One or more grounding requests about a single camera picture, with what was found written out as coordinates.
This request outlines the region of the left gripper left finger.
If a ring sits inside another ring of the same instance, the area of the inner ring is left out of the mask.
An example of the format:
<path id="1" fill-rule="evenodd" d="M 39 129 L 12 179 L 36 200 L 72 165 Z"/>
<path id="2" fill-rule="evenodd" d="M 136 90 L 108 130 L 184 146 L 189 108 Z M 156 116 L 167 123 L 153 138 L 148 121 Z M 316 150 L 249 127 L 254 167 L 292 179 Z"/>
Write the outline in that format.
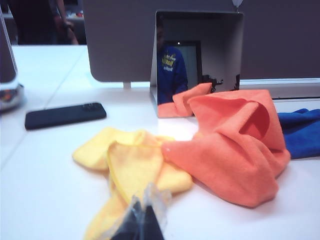
<path id="1" fill-rule="evenodd" d="M 102 240 L 139 240 L 143 208 L 138 197 L 133 196 L 124 215 L 115 224 L 101 234 Z"/>

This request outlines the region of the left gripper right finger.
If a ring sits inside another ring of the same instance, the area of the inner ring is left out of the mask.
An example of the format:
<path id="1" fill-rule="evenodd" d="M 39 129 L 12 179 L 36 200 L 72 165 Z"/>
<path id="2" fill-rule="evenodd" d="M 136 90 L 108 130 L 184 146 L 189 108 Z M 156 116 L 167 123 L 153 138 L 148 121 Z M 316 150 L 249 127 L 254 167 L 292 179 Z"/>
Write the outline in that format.
<path id="1" fill-rule="evenodd" d="M 158 187 L 149 183 L 144 190 L 143 204 L 143 239 L 164 240 L 163 231 L 167 225 L 167 212 L 172 201 L 169 190 L 159 190 Z"/>

